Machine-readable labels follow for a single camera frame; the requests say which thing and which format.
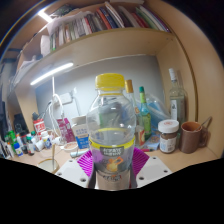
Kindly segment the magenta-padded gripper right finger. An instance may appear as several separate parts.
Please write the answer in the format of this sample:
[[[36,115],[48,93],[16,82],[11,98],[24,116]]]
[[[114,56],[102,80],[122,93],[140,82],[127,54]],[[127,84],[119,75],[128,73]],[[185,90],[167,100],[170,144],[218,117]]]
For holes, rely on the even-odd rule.
[[[157,157],[148,156],[135,148],[132,159],[132,186],[143,187],[157,181],[172,171]]]

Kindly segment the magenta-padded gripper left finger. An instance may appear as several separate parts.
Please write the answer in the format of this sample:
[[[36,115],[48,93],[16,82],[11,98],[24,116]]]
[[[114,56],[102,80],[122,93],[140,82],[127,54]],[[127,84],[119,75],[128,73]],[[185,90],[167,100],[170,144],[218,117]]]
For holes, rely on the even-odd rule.
[[[69,159],[56,172],[56,176],[84,188],[94,188],[95,172],[91,152],[86,151],[76,159]]]

